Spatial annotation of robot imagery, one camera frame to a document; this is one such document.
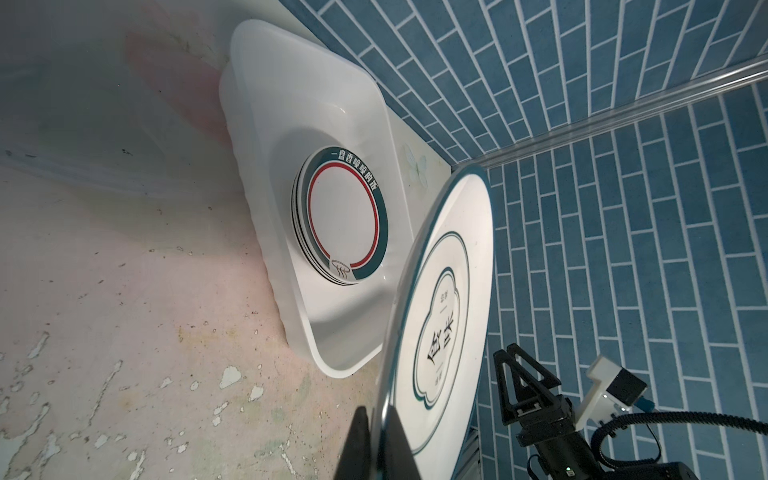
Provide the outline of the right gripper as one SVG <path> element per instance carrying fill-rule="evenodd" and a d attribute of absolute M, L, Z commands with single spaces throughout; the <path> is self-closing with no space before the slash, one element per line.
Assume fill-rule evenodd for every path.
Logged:
<path fill-rule="evenodd" d="M 570 401 L 553 393 L 561 380 L 516 343 L 492 360 L 502 424 L 520 424 L 517 442 L 535 450 L 542 473 L 550 479 L 602 479 L 604 470 L 575 429 Z"/>

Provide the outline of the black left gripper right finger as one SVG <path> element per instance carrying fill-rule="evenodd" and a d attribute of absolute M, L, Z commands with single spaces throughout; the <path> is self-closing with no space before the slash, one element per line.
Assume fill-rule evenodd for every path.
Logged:
<path fill-rule="evenodd" d="M 376 478 L 384 480 L 419 480 L 421 475 L 408 443 L 397 410 L 385 410 L 379 445 L 376 450 Z"/>

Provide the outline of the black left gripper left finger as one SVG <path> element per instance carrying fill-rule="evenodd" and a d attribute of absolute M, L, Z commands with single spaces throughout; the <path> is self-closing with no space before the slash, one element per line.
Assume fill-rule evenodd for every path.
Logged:
<path fill-rule="evenodd" d="M 337 465 L 335 480 L 367 480 L 371 473 L 371 434 L 367 410 L 356 408 Z"/>

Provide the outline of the flower outline white plate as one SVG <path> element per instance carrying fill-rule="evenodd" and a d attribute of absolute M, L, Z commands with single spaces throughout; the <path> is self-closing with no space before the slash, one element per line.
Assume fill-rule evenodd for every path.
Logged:
<path fill-rule="evenodd" d="M 411 247 L 384 342 L 371 420 L 371 473 L 385 410 L 396 408 L 421 475 L 456 470 L 476 398 L 491 303 L 494 226 L 485 172 L 457 170 Z"/>

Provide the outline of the green red ring plate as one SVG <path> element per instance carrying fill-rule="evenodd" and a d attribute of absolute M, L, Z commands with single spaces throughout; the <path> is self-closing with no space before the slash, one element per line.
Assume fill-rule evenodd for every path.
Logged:
<path fill-rule="evenodd" d="M 376 272 L 387 250 L 383 194 L 372 170 L 346 148 L 327 146 L 309 158 L 299 200 L 307 243 L 334 277 L 359 283 Z"/>

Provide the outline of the orange sunburst plate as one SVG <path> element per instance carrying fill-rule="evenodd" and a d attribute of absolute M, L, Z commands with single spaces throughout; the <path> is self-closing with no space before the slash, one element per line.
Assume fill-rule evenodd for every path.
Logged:
<path fill-rule="evenodd" d="M 304 230 L 300 221 L 299 200 L 300 200 L 301 179 L 305 170 L 309 165 L 309 162 L 310 162 L 310 158 L 307 157 L 305 161 L 302 163 L 301 167 L 298 170 L 298 173 L 294 178 L 292 191 L 291 191 L 292 225 L 293 225 L 297 243 L 301 249 L 301 252 L 304 255 L 305 260 L 322 278 L 339 286 L 354 285 L 357 283 L 357 280 L 354 277 L 352 277 L 351 279 L 339 279 L 337 277 L 334 277 L 331 273 L 329 273 L 327 269 L 324 268 L 321 265 L 321 263 L 315 258 L 315 256 L 313 255 L 312 249 L 307 243 L 307 237 L 306 237 L 306 234 L 304 233 Z"/>

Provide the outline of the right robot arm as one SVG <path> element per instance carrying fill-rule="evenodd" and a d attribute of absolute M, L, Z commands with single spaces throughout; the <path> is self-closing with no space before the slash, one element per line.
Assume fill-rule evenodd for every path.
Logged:
<path fill-rule="evenodd" d="M 517 443 L 535 449 L 526 463 L 531 479 L 694 479 L 681 462 L 615 460 L 612 465 L 593 453 L 582 434 L 588 422 L 602 427 L 629 414 L 647 384 L 600 355 L 587 371 L 592 382 L 584 401 L 575 406 L 556 389 L 561 380 L 517 344 L 493 354 L 501 420 L 518 424 Z"/>

